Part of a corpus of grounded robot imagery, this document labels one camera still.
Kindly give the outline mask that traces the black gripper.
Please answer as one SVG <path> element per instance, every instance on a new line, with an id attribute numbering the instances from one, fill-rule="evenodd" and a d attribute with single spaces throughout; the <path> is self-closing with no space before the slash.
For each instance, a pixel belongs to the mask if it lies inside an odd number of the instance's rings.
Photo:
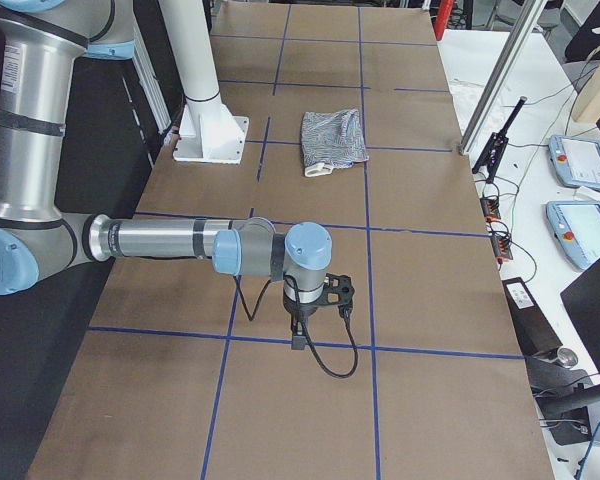
<path id="1" fill-rule="evenodd" d="M 285 275 L 283 281 L 283 306 L 291 318 L 292 350 L 305 349 L 306 335 L 303 322 L 307 323 L 319 308 L 337 307 L 345 323 L 351 322 L 355 289 L 349 276 L 327 273 L 321 286 L 317 288 L 318 296 L 311 301 L 308 301 L 308 291 L 302 291 L 293 276 Z"/>

